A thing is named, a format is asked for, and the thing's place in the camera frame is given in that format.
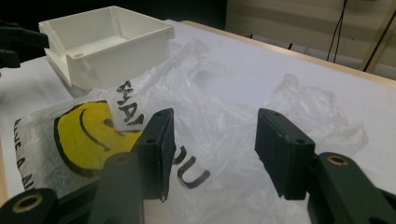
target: black cable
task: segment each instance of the black cable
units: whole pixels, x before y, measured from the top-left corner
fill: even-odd
[[[373,50],[373,52],[372,52],[372,55],[370,55],[369,61],[368,61],[367,64],[364,66],[363,72],[367,71],[367,69],[368,69],[368,67],[369,67],[369,65],[370,65],[370,63],[371,63],[371,60],[374,58],[374,56],[375,56],[375,54],[376,54],[376,51],[378,50],[379,46],[381,45],[382,40],[385,38],[385,35],[387,34],[387,30],[389,30],[389,27],[390,27],[390,25],[392,24],[392,21],[395,19],[395,17],[396,17],[396,10],[393,11],[393,15],[392,15],[391,19],[389,20],[389,22],[388,22],[388,24],[387,24],[387,28],[385,28],[385,30],[384,30],[384,32],[382,33],[381,37],[379,38],[378,42],[376,42],[375,48],[374,48],[374,50]]]
[[[347,0],[344,0],[343,10],[341,12],[340,19],[338,20],[337,25],[335,26],[334,33],[332,34],[332,43],[330,44],[329,52],[327,54],[327,61],[329,61],[330,52],[332,51],[332,44],[334,42],[335,34],[337,33],[337,30],[338,30],[338,27],[339,27],[340,29],[338,30],[338,39],[337,39],[337,45],[336,45],[336,48],[335,48],[334,59],[332,61],[333,63],[335,63],[335,58],[337,57],[338,45],[340,43],[340,37],[341,37],[341,27],[343,25],[344,13],[345,13],[345,10],[346,10],[346,6],[347,6]]]

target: black lettering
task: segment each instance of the black lettering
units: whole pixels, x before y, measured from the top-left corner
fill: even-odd
[[[131,88],[131,82],[130,81],[126,81],[124,84],[122,84],[121,86],[119,86],[117,88],[117,92],[122,92],[122,93],[130,93],[130,92],[133,92],[133,91],[134,91],[134,89]]]
[[[30,180],[31,178],[32,178],[32,175],[27,175],[27,176],[25,176],[25,177],[22,178],[22,184],[23,184],[23,187],[24,187],[25,189],[27,189],[27,188],[29,188],[29,187],[31,187],[31,186],[33,185],[34,181],[32,181],[32,182],[29,183],[29,180]]]
[[[131,105],[120,106],[119,110],[124,112],[126,118],[124,119],[125,122],[128,122],[131,118],[134,117],[134,113],[136,113],[137,103],[132,103]]]
[[[20,138],[18,137],[18,133],[14,133],[14,143],[20,141]]]
[[[128,93],[124,93],[123,94],[123,101],[117,101],[118,105],[124,105],[128,99],[131,98],[131,96],[128,96]]]
[[[127,123],[127,125],[142,124],[144,119],[145,119],[145,116],[143,114],[141,114],[141,115],[139,115],[139,117],[137,117],[136,120]]]
[[[174,165],[179,165],[184,161],[187,156],[187,150],[184,146],[180,148],[180,154],[174,159]]]
[[[23,165],[24,162],[25,162],[25,158],[19,159],[17,161],[18,169]]]
[[[20,147],[21,147],[21,142],[15,144],[15,150],[18,150],[18,148]]]
[[[178,179],[188,188],[188,189],[195,189],[198,186],[200,186],[202,183],[204,183],[209,177],[210,177],[210,172],[205,170],[200,176],[198,176],[195,180],[191,182],[187,182],[183,179],[184,173],[188,171],[194,164],[195,164],[196,158],[191,157],[184,165],[182,165],[180,168],[177,170],[177,177]]]

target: smiley face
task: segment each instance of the smiley face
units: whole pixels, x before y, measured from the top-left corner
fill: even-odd
[[[65,164],[75,173],[93,176],[107,158],[132,149],[141,131],[118,132],[107,102],[77,105],[54,122],[55,141]]]

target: crumpled plastic bag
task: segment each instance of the crumpled plastic bag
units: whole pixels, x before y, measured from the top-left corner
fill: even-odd
[[[292,74],[276,87],[263,104],[296,124],[315,143],[315,151],[331,151],[352,157],[368,143],[362,123],[352,123],[337,104],[334,93],[317,87],[299,86]]]
[[[25,159],[19,166],[25,187],[52,188],[62,197],[98,177],[100,172],[84,173],[85,168],[79,174],[71,168],[73,165],[65,164],[59,148],[57,150],[54,136],[59,125],[56,120],[59,123],[64,115],[78,109],[74,117],[84,121],[84,116],[90,112],[84,106],[105,102],[111,118],[99,115],[100,119],[94,120],[100,122],[94,123],[114,128],[117,132],[139,133],[153,113],[172,107],[175,111],[177,152],[168,200],[165,203],[145,201],[146,223],[309,223],[305,202],[288,202],[277,197],[271,178],[254,151],[258,111],[247,105],[208,96],[192,81],[209,55],[205,44],[191,41],[171,59],[141,77],[108,90],[91,91],[72,102],[18,120],[15,127],[22,144],[17,150],[17,158],[19,161]],[[318,120],[327,120],[322,116],[341,113],[337,106],[334,107],[334,99],[333,103],[320,108],[329,113],[316,111],[315,116],[306,113],[294,119],[293,106],[310,107],[319,99],[305,101],[305,97],[312,99],[316,96],[302,94],[297,97],[297,102],[304,104],[293,104],[295,90],[299,89],[291,85],[295,90],[290,90],[289,78],[285,80],[275,90],[268,106],[286,113],[299,127],[305,122],[311,125],[303,127],[308,135],[316,134],[318,122],[315,116]],[[320,141],[325,136],[332,136],[338,132],[338,127],[344,126],[319,127],[324,131],[315,138]],[[365,140],[356,141],[363,145]],[[327,144],[331,141],[322,142],[323,150],[329,148]],[[99,147],[106,149],[106,145],[99,144]],[[92,164],[96,168],[100,168],[104,157],[99,159],[93,156]]]

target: white plastic box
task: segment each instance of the white plastic box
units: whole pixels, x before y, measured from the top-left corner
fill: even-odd
[[[71,87],[105,89],[169,58],[175,27],[121,7],[104,7],[38,24],[46,54]]]

